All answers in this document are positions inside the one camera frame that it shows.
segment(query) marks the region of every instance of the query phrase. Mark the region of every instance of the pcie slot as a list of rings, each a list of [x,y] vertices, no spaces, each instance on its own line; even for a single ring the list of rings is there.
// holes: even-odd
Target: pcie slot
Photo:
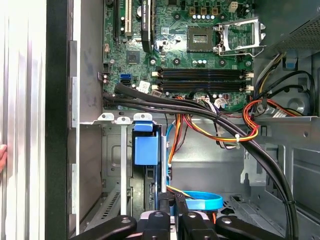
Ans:
[[[124,32],[126,36],[132,36],[132,0],[125,0],[125,23]]]
[[[244,89],[244,82],[163,80],[161,86],[164,92],[170,93],[191,92],[195,89],[206,89],[209,92],[225,93],[240,92]]]
[[[187,68],[164,68],[159,76],[163,79],[185,80],[240,80],[245,73],[242,70],[222,69],[187,69]]]
[[[119,11],[120,11],[120,0],[114,0],[113,7],[113,40],[116,42],[116,45],[119,44]]]

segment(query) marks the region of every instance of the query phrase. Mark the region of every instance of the blue drive bracket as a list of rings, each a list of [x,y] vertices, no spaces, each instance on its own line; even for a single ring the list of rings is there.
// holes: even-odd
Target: blue drive bracket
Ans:
[[[133,127],[136,132],[152,132],[152,121],[137,121]],[[155,136],[136,136],[134,138],[134,164],[158,165],[159,158],[159,131]]]

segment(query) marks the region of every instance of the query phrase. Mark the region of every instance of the ventilation holes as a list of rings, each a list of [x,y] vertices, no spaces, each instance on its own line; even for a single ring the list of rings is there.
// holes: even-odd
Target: ventilation holes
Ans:
[[[105,219],[105,218],[109,215],[111,209],[112,209],[113,206],[115,205],[115,202],[117,201],[117,198],[118,198],[119,196],[120,196],[120,192],[117,192],[117,193],[114,195],[114,197],[112,198],[109,206],[107,207],[107,209],[106,209],[105,212],[103,213],[101,219]]]
[[[320,50],[320,19],[296,30],[289,38],[276,45],[278,51],[289,49]]]

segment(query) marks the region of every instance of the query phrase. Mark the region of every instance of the motherboard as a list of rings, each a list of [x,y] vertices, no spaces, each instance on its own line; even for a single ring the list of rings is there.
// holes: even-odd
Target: motherboard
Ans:
[[[224,33],[217,26],[251,19],[253,8],[250,0],[105,0],[103,91],[117,94],[115,85],[123,83],[158,97],[194,91],[201,98],[205,89],[224,100],[224,110],[241,109],[250,95],[252,55],[218,54]],[[252,28],[230,26],[228,48],[252,44]]]

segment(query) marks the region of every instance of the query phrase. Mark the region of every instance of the sata port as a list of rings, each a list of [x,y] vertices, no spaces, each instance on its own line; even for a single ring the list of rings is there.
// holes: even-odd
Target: sata port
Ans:
[[[131,80],[131,74],[120,74],[120,79],[130,79]]]
[[[120,79],[120,83],[123,85],[131,85],[131,79]]]

